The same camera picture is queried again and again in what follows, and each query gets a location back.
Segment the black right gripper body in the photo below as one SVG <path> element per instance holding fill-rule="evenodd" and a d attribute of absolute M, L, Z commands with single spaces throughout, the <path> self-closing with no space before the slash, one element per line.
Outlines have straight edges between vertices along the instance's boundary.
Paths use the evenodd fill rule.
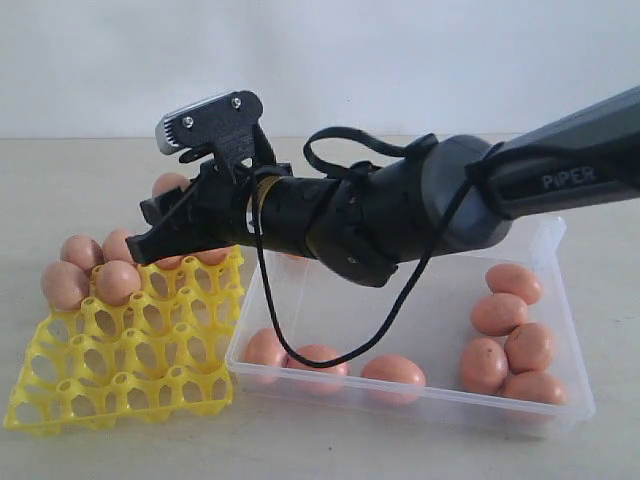
<path fill-rule="evenodd" d="M 288 163 L 237 164 L 228 169 L 212 162 L 201 166 L 177 210 L 169 216 L 169 234 L 182 253 L 233 244 L 253 246 L 257 218 L 252 200 L 257 183 L 292 174 Z"/>

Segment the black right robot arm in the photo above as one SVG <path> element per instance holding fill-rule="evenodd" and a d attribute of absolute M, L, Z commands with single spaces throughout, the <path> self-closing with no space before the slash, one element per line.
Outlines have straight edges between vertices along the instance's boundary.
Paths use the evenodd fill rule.
<path fill-rule="evenodd" d="M 381 287 L 401 263 L 498 244 L 518 218 L 639 194 L 637 89 L 494 145 L 428 134 L 396 146 L 329 127 L 315 139 L 350 140 L 391 163 L 344 167 L 305 145 L 314 178 L 277 161 L 262 113 L 259 97 L 242 90 L 159 121 L 160 151 L 200 170 L 186 189 L 141 203 L 149 230 L 126 241 L 137 263 L 237 244 L 311 258 Z"/>

